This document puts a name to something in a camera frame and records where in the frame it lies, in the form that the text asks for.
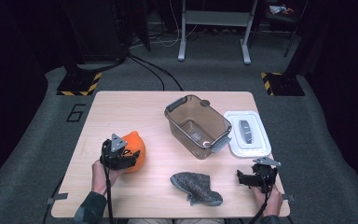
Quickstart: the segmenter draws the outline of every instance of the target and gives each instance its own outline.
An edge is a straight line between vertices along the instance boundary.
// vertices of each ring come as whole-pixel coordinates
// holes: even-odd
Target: human hand
[[[266,200],[266,194],[261,192],[261,190],[257,187],[251,187],[252,192],[255,195],[255,202],[258,207],[261,207]],[[282,194],[278,191],[275,185],[271,188],[271,194],[267,201],[267,207],[263,212],[263,217],[266,216],[278,216],[281,207],[282,207],[283,197]]]
[[[111,186],[113,186],[118,177],[126,170],[109,170],[109,179]],[[103,169],[103,165],[100,161],[95,161],[92,164],[92,186],[91,191],[97,192],[101,195],[106,193],[106,175]]]

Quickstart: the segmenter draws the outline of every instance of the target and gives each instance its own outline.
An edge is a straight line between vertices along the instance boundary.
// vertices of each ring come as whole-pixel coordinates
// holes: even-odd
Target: person's arm
[[[109,170],[109,179],[113,186],[117,178],[124,173],[125,170]],[[93,224],[99,223],[103,218],[103,211],[106,207],[106,176],[103,165],[96,161],[92,164],[92,185],[91,192],[84,202],[79,206],[75,213],[76,224]]]
[[[255,201],[257,207],[261,207],[266,199],[266,194],[262,193],[260,189],[251,187],[252,192],[255,195]],[[278,215],[281,211],[282,207],[282,194],[278,191],[275,185],[271,188],[271,194],[267,201],[267,207],[263,212],[262,219],[260,221],[261,224],[280,224],[280,220]]]

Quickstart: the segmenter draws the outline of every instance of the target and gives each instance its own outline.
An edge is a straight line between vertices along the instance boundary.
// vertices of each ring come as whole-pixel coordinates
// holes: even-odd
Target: black cable
[[[131,53],[129,53],[129,57],[132,58],[132,59],[139,60],[139,61],[141,61],[143,63],[147,63],[147,64],[149,64],[150,66],[152,66],[154,68],[157,68],[159,71],[161,71],[165,75],[171,77],[173,79],[173,81],[176,83],[176,85],[179,87],[180,91],[183,91],[182,86],[179,84],[179,82],[176,80],[176,78],[171,73],[169,73],[168,71],[162,69],[161,67],[158,67],[157,65],[155,65],[153,63],[147,62],[147,61],[145,61],[145,60],[143,60],[143,59],[141,59],[141,58],[139,58],[139,57],[137,57],[137,56],[135,56],[135,55],[133,55]]]
[[[267,201],[269,200],[269,196],[271,195],[271,192],[272,192],[272,189],[267,188],[265,177],[262,175],[261,175],[261,180],[263,181],[263,186],[266,191],[266,197],[265,197],[264,203],[261,205],[257,214],[252,218],[252,220],[249,222],[249,224],[254,224],[257,221],[257,219],[261,216],[261,214],[263,214],[264,210],[266,210]]]
[[[159,76],[157,75],[157,73],[153,72],[153,70],[151,70],[150,68],[146,67],[144,64],[138,62],[137,59],[134,59],[132,56],[129,55],[129,58],[130,58],[131,60],[135,61],[136,63],[140,64],[141,66],[143,66],[143,67],[146,68],[147,70],[149,70],[151,73],[153,73],[153,74],[159,79],[159,81],[161,82],[162,90],[165,91],[164,82],[162,81],[161,77],[159,77]]]
[[[290,223],[295,224],[289,216],[287,216],[287,219],[289,219]]]
[[[107,208],[108,208],[108,212],[109,212],[109,222],[110,224],[114,224],[113,222],[113,214],[112,214],[112,192],[111,192],[111,187],[112,184],[110,183],[110,178],[109,178],[109,169],[106,167],[104,160],[101,160],[103,163],[103,171],[105,173],[105,177],[106,177],[106,192],[107,192]]]
[[[51,199],[54,198],[54,195],[57,193],[57,190],[60,187],[60,185],[62,184],[62,181],[63,181],[63,177],[61,178],[60,182],[57,184],[55,190],[51,194],[51,197],[50,197]],[[42,222],[43,224],[46,223],[46,219],[48,218],[48,211],[49,211],[50,207],[51,207],[51,203],[49,203],[48,206],[46,207],[45,216],[43,217],[43,222]]]

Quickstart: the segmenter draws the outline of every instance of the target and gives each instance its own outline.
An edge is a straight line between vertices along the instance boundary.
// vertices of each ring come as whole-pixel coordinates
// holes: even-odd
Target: yellow black hazard tape
[[[274,95],[272,91],[271,84],[269,83],[268,75],[281,76],[282,73],[261,73],[261,77],[263,78],[264,87],[266,88],[268,95]]]
[[[95,88],[97,88],[98,81],[101,78],[102,73],[98,73],[95,75],[94,79],[92,80],[91,85],[89,86],[89,89],[86,91],[57,91],[57,95],[67,95],[67,96],[76,96],[76,95],[92,95]]]

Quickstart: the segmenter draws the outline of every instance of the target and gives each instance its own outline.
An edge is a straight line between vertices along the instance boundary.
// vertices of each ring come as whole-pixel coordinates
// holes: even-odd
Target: gray cloth
[[[211,180],[208,175],[182,172],[171,176],[171,182],[187,193],[187,200],[191,205],[204,203],[217,206],[223,202],[218,192],[211,191]]]

